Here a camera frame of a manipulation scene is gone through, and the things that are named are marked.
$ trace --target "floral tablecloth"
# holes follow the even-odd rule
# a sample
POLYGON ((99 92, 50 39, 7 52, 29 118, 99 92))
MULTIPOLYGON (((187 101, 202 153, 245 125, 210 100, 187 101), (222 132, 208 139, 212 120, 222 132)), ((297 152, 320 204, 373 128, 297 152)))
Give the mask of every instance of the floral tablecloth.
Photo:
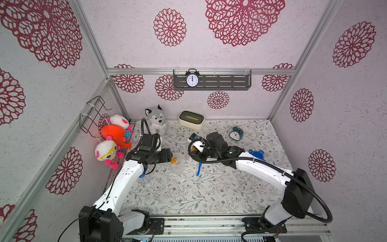
MULTIPOLYGON (((247 172, 220 164, 203 164, 196 176, 197 162, 188 162, 187 138, 196 132, 206 137, 219 132, 229 145, 245 150, 263 150, 265 160, 276 166, 291 169, 291 165, 268 120, 209 120, 200 131, 181 126, 176 120, 168 120, 168 131, 163 137, 162 148, 173 153, 183 153, 187 161, 183 174, 171 172, 170 164, 158 164, 149 174, 146 185, 139 181, 130 190, 121 214, 132 209, 142 209, 151 214, 242 214, 262 213, 274 204, 282 194, 272 185, 247 172), (243 129, 243 139, 234 141, 229 133, 234 126, 243 129)), ((140 138, 140 121, 134 128, 132 146, 140 138)))

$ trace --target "clear plastic cup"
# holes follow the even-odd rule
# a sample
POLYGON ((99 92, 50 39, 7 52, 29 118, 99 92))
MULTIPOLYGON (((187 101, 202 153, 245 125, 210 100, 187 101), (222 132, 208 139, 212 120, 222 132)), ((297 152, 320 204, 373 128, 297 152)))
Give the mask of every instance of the clear plastic cup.
POLYGON ((175 153, 172 156, 171 170, 174 174, 180 175, 185 168, 185 156, 181 153, 175 153))

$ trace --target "zip tie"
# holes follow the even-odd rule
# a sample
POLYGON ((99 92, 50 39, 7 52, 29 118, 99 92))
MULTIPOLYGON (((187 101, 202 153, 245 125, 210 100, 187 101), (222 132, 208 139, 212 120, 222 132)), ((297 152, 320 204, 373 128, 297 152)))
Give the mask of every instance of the zip tie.
POLYGON ((81 113, 81 115, 86 115, 86 116, 88 116, 91 119, 91 117, 89 115, 87 115, 86 113, 81 113))

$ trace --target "stuffed animal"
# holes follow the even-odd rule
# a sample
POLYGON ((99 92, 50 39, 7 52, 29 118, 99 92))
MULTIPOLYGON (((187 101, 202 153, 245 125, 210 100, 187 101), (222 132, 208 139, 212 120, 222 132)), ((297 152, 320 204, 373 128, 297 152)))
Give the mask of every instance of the stuffed animal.
POLYGON ((151 126, 149 127, 151 134, 156 134, 158 132, 160 136, 165 135, 167 124, 165 122, 164 111, 160 105, 152 109, 145 109, 145 114, 151 122, 151 126))
POLYGON ((129 121, 122 117, 121 115, 113 115, 108 119, 109 124, 115 124, 120 126, 125 130, 125 134, 123 135, 125 138, 130 137, 133 134, 132 125, 129 124, 129 121))
POLYGON ((118 159, 124 157, 122 152, 117 152, 120 148, 113 140, 105 140, 97 145, 95 156, 99 161, 105 161, 105 165, 115 170, 118 168, 118 159))
POLYGON ((132 144, 129 142, 126 144, 125 130, 116 124, 105 125, 101 129, 101 134, 106 140, 113 140, 121 148, 132 148, 132 144))

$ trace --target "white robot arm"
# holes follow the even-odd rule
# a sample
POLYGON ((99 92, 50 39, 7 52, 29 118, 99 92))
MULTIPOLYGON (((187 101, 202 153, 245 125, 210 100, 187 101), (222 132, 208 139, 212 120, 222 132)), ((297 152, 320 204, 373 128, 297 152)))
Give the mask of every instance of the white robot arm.
MULTIPOLYGON (((207 139, 192 134, 189 141, 191 143, 188 147, 188 153, 194 160, 202 163, 221 162, 234 169, 246 171, 272 184, 284 194, 282 199, 265 210, 259 219, 258 227, 267 228, 266 231, 269 231, 276 228, 276 226, 280 226, 292 216, 304 218, 306 214, 323 222, 330 222, 332 220, 329 209, 314 193, 312 184, 305 171, 298 169, 296 172, 293 172, 264 163, 264 161, 255 158, 240 147, 228 146, 223 137, 217 132, 209 134, 207 139), (207 161, 207 158, 215 158, 217 160, 207 161), (307 213, 313 197, 320 202, 327 212, 328 218, 326 220, 307 213)), ((124 216, 119 216, 126 195, 138 177, 144 173, 147 165, 170 162, 171 160, 172 155, 169 149, 153 151, 151 148, 148 149, 148 146, 145 145, 145 148, 143 146, 140 150, 131 150, 126 157, 122 169, 106 190, 109 192, 105 192, 93 204, 93 207, 85 206, 81 210, 79 217, 88 215, 79 220, 81 242, 119 241, 122 235, 133 230, 144 232, 149 228, 149 213, 145 211, 136 210, 124 216)))

